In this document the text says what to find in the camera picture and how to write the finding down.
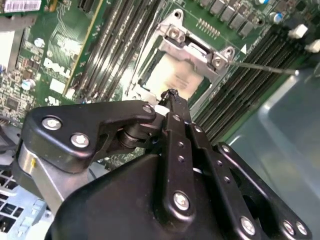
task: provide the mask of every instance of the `dimm slot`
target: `dimm slot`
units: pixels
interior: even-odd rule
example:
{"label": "dimm slot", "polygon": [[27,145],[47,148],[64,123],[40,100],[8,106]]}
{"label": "dimm slot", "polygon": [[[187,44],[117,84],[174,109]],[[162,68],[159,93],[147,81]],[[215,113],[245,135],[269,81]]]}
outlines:
{"label": "dimm slot", "polygon": [[119,84],[121,77],[125,71],[125,67],[130,63],[132,60],[132,57],[134,53],[137,50],[137,47],[140,45],[140,43],[143,41],[145,35],[147,34],[148,27],[152,23],[154,18],[154,13],[159,7],[159,1],[153,1],[150,6],[148,6],[149,10],[147,14],[144,14],[144,17],[142,18],[142,23],[139,28],[136,30],[138,32],[138,35],[134,36],[134,39],[132,39],[132,43],[130,46],[128,46],[129,53],[126,55],[125,60],[122,61],[122,63],[119,66],[118,71],[116,72],[115,76],[113,76],[113,79],[109,86],[104,87],[104,93],[100,96],[100,100],[109,101],[112,97],[114,91],[117,88],[117,85]]}
{"label": "dimm slot", "polygon": [[[276,58],[274,60],[276,63],[273,62],[274,66],[280,66],[284,61],[288,61],[291,64],[291,61],[295,59],[296,55],[293,54],[292,51],[287,51],[286,53],[283,51],[283,55],[281,57],[279,55],[275,57]],[[218,121],[220,124],[211,124],[208,130],[208,137],[211,141],[217,139],[216,135],[232,118],[234,118],[234,116],[242,116],[242,112],[240,111],[241,109],[245,108],[247,110],[251,107],[251,104],[253,104],[251,97],[253,95],[256,96],[257,91],[262,86],[270,86],[273,83],[273,80],[276,80],[279,75],[271,72],[260,72],[257,77],[261,80],[256,81],[256,84],[251,84],[242,94],[240,94],[236,98],[236,101],[232,106],[229,107],[228,111],[220,116]]]}
{"label": "dimm slot", "polygon": [[148,1],[141,1],[139,4],[136,5],[134,9],[134,16],[142,16],[142,17],[135,17],[131,19],[131,22],[127,23],[127,26],[130,28],[126,29],[126,33],[124,34],[124,39],[121,40],[120,44],[118,44],[115,47],[115,54],[110,57],[110,61],[108,63],[108,66],[106,67],[106,70],[103,74],[102,81],[98,87],[98,101],[101,101],[101,99],[104,97],[104,93],[107,90],[108,87],[108,81],[110,79],[111,74],[113,73],[116,65],[119,63],[119,59],[121,59],[122,56],[125,56],[129,50],[128,43],[132,42],[133,38],[135,38],[136,34],[139,34],[139,23],[140,21],[144,21],[145,15],[148,14],[150,11],[148,8],[146,8],[148,5]]}
{"label": "dimm slot", "polygon": [[[261,58],[261,60],[258,62],[258,64],[262,64],[262,65],[269,65],[270,61],[274,59],[274,57],[276,56],[277,52],[279,52],[279,50],[281,50],[284,46],[284,44],[282,45],[275,45],[276,47],[274,47],[273,49],[268,49],[268,51],[266,52],[266,55],[263,56],[263,59]],[[262,71],[261,70],[250,70],[248,72],[248,74],[245,76],[245,78],[243,78],[243,84],[238,84],[236,87],[234,87],[232,89],[232,91],[230,92],[230,94],[228,94],[224,99],[223,99],[223,104],[219,104],[219,108],[221,109],[220,111],[215,110],[213,112],[214,113],[220,113],[220,115],[218,116],[212,116],[212,119],[215,119],[215,122],[210,123],[210,121],[207,121],[206,123],[203,124],[203,128],[205,131],[208,131],[208,129],[215,124],[219,118],[221,117],[222,114],[224,114],[224,112],[226,110],[228,110],[228,108],[234,103],[234,101],[236,100],[237,96],[241,96],[241,94],[252,84],[253,81],[256,81],[256,77],[257,75],[259,75]]]}
{"label": "dimm slot", "polygon": [[[259,51],[261,48],[268,49],[277,36],[274,36],[271,31],[267,33],[267,35],[261,40],[261,42],[258,44],[258,46],[253,50],[253,52],[246,58],[247,63],[257,63],[257,61],[263,56],[264,52]],[[235,87],[238,85],[238,83],[244,78],[244,76],[250,71],[250,69],[247,68],[238,68],[234,74],[231,76],[231,78],[221,87],[220,91],[217,93],[217,95],[209,102],[209,104],[204,109],[212,109],[215,106],[218,106],[225,96]],[[210,115],[207,111],[202,111],[200,115],[196,118],[196,122],[200,125],[202,125]]]}
{"label": "dimm slot", "polygon": [[[295,60],[295,57],[291,57],[291,61],[288,63],[293,63]],[[216,134],[210,136],[210,141],[212,144],[218,142],[227,132],[228,130],[238,121],[240,118],[252,107],[252,104],[257,102],[260,97],[266,92],[266,90],[270,87],[270,85],[274,84],[279,76],[277,74],[273,73],[272,78],[270,78],[269,82],[267,84],[263,84],[259,89],[256,90],[253,99],[251,100],[251,104],[246,104],[241,109],[237,111],[237,114],[233,117],[230,117],[221,127],[216,131]]]}
{"label": "dimm slot", "polygon": [[135,1],[126,1],[124,9],[120,13],[120,17],[117,19],[116,24],[114,28],[111,30],[110,34],[107,36],[107,39],[104,41],[104,48],[101,54],[101,57],[98,59],[97,67],[95,68],[95,71],[92,74],[92,77],[90,78],[90,82],[86,88],[86,96],[89,98],[92,93],[95,92],[96,88],[100,85],[100,82],[102,81],[101,76],[103,76],[103,67],[105,66],[105,61],[107,57],[112,52],[112,47],[114,43],[118,40],[121,41],[121,38],[123,38],[123,27],[125,26],[125,23],[129,20],[128,16],[130,16],[130,12],[133,9]]}
{"label": "dimm slot", "polygon": [[97,70],[97,63],[103,54],[103,49],[105,47],[106,42],[111,37],[111,30],[117,24],[117,20],[119,19],[122,9],[126,6],[127,0],[117,0],[115,6],[113,6],[113,11],[110,17],[107,19],[106,23],[103,25],[100,38],[96,43],[88,61],[85,66],[85,70],[80,79],[80,86],[78,90],[81,92],[86,89],[90,81],[94,81],[92,78],[93,74]]}

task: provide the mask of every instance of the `metal rod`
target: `metal rod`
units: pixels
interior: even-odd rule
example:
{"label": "metal rod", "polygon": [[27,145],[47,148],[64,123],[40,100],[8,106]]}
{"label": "metal rod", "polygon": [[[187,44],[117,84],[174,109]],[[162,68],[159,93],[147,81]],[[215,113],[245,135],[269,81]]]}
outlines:
{"label": "metal rod", "polygon": [[233,66],[242,67],[242,68],[258,69],[258,70],[272,72],[276,74],[288,74],[288,75],[294,75],[294,76],[299,75],[299,70],[296,70],[296,69],[281,69],[281,68],[275,68],[271,66],[263,66],[258,64],[251,64],[251,63],[237,62],[237,61],[230,61],[229,64]]}

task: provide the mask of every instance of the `motherboard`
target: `motherboard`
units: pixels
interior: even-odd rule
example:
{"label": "motherboard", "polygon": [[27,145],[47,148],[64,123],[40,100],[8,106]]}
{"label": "motherboard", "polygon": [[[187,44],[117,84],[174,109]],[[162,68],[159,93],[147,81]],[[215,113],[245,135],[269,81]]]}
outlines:
{"label": "motherboard", "polygon": [[294,69],[320,51],[313,0],[55,0],[41,9],[16,40],[14,68],[0,62],[0,110],[17,123],[41,106],[157,104],[176,88],[214,143],[286,79],[230,62]]}

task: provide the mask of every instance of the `ram slot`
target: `ram slot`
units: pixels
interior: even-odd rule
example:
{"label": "ram slot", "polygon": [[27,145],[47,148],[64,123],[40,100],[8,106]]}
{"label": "ram slot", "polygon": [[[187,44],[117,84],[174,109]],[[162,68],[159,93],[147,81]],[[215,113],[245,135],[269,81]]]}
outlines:
{"label": "ram slot", "polygon": [[137,27],[140,22],[143,21],[144,15],[146,14],[146,7],[148,1],[142,0],[139,4],[135,6],[134,11],[132,12],[133,16],[139,16],[131,18],[127,23],[128,28],[125,30],[124,38],[119,42],[119,44],[114,46],[114,54],[110,56],[103,76],[101,77],[100,85],[97,87],[97,101],[100,101],[100,96],[103,93],[108,84],[111,73],[114,71],[115,67],[119,64],[119,61],[124,58],[128,53],[128,46],[131,44],[132,39],[137,34]]}
{"label": "ram slot", "polygon": [[[288,63],[293,63],[296,59],[295,55],[291,55],[289,57]],[[252,108],[259,98],[269,89],[270,85],[274,84],[277,79],[279,78],[278,74],[272,73],[272,76],[268,79],[268,82],[261,85],[258,89],[254,91],[254,95],[250,101],[242,105],[239,109],[237,109],[236,114],[232,114],[226,121],[223,122],[218,128],[213,129],[211,135],[209,137],[212,143],[218,142],[226,133],[227,131],[247,112]]]}
{"label": "ram slot", "polygon": [[[303,48],[276,29],[271,30],[247,57],[246,62],[287,68],[303,53]],[[212,143],[222,137],[243,114],[256,105],[279,74],[238,68],[195,119]]]}
{"label": "ram slot", "polygon": [[[263,55],[263,58],[257,61],[258,64],[269,65],[270,60],[274,58],[274,56],[277,54],[277,52],[280,49],[283,48],[283,46],[284,46],[284,43],[282,43],[282,45],[276,44],[276,47],[269,48],[268,51]],[[228,110],[228,108],[234,103],[234,101],[236,101],[237,96],[240,96],[242,92],[248,86],[250,86],[250,84],[253,81],[259,82],[259,80],[256,80],[256,76],[261,72],[262,72],[261,70],[251,69],[247,72],[245,77],[242,77],[242,82],[241,82],[242,84],[237,84],[236,86],[234,86],[232,90],[229,92],[229,94],[227,94],[223,98],[223,100],[216,106],[217,109],[215,109],[215,111],[212,113],[212,116],[210,117],[210,119],[214,119],[214,121],[213,122],[206,121],[203,123],[202,127],[205,129],[205,131],[208,131],[209,128],[211,128],[211,126],[214,125],[220,119],[221,115],[223,115],[224,112]]]}
{"label": "ram slot", "polygon": [[[274,56],[275,59],[271,63],[273,66],[278,67],[288,59],[288,62],[291,64],[291,59],[294,59],[296,57],[294,51],[290,51],[287,49],[284,49],[280,53],[281,55],[277,54]],[[251,84],[247,85],[246,88],[241,93],[239,93],[237,97],[235,97],[235,101],[233,102],[233,104],[230,104],[226,110],[224,109],[223,111],[221,111],[217,121],[210,123],[207,131],[209,139],[211,141],[215,141],[216,136],[219,134],[219,132],[231,119],[234,118],[234,116],[241,116],[241,110],[248,109],[251,106],[251,97],[257,93],[258,89],[262,86],[270,86],[270,84],[272,84],[273,81],[277,79],[276,77],[279,77],[279,75],[271,72],[261,71],[259,74],[257,74],[256,78],[251,80]]]}
{"label": "ram slot", "polygon": [[88,99],[96,94],[99,86],[101,85],[101,82],[104,80],[104,75],[107,72],[108,64],[110,63],[110,61],[112,61],[114,55],[117,52],[117,49],[126,38],[128,29],[132,27],[130,23],[133,19],[136,18],[135,10],[137,9],[137,6],[139,6],[140,2],[140,0],[132,1],[123,10],[121,19],[115,27],[114,31],[112,31],[112,36],[103,50],[101,59],[99,60],[98,70],[95,72],[96,74],[92,76],[93,81],[91,81],[88,86],[86,94],[86,97]]}
{"label": "ram slot", "polygon": [[[258,46],[253,50],[253,52],[247,57],[245,62],[252,64],[259,64],[261,57],[265,52],[261,52],[261,49],[269,49],[269,47],[274,44],[274,41],[277,39],[277,35],[273,35],[269,32]],[[210,111],[202,111],[200,115],[196,118],[196,122],[199,125],[203,125],[208,119],[214,114],[215,108],[217,108],[221,102],[226,98],[226,96],[242,81],[242,79],[248,74],[250,69],[248,68],[238,68],[231,78],[221,87],[220,91],[216,96],[209,102],[205,109]]]}
{"label": "ram slot", "polygon": [[120,21],[121,15],[123,13],[123,9],[128,5],[130,1],[117,0],[113,2],[115,2],[113,11],[110,17],[108,18],[108,20],[106,21],[106,24],[104,24],[102,28],[101,36],[98,42],[96,43],[95,47],[93,48],[93,51],[89,57],[89,60],[87,61],[85,70],[81,76],[80,87],[78,89],[79,92],[82,92],[83,90],[85,90],[91,82],[95,81],[93,76],[96,74],[96,72],[99,71],[99,62],[104,52],[104,48],[106,47],[108,41],[110,40],[115,26],[118,25]]}
{"label": "ram slot", "polygon": [[161,0],[154,0],[150,2],[150,4],[146,6],[146,10],[140,15],[142,16],[141,20],[139,20],[139,24],[134,30],[131,39],[128,40],[129,44],[127,44],[127,46],[125,47],[125,51],[123,51],[122,53],[122,56],[125,56],[125,58],[119,64],[117,72],[113,76],[111,83],[108,85],[107,81],[113,73],[113,69],[115,66],[113,66],[112,70],[110,70],[108,75],[105,76],[104,83],[101,85],[103,90],[99,95],[98,101],[109,101],[114,94],[114,91],[116,90],[126,67],[132,60],[134,53],[137,51],[137,47],[139,47],[140,43],[143,41],[147,34],[148,28],[154,19],[154,14],[157,11],[160,2]]}

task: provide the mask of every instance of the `electrolytic capacitor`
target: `electrolytic capacitor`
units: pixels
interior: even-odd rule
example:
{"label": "electrolytic capacitor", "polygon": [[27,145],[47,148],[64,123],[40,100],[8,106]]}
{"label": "electrolytic capacitor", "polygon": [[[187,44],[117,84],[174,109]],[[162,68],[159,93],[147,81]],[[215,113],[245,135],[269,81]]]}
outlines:
{"label": "electrolytic capacitor", "polygon": [[269,15],[269,19],[273,24],[279,24],[284,19],[281,12],[272,12]]}
{"label": "electrolytic capacitor", "polygon": [[26,91],[30,91],[31,89],[33,89],[36,86],[36,83],[33,79],[26,79],[26,80],[22,80],[21,82],[21,88],[23,90]]}
{"label": "electrolytic capacitor", "polygon": [[267,4],[269,0],[255,0],[255,4],[261,5],[261,4]]}

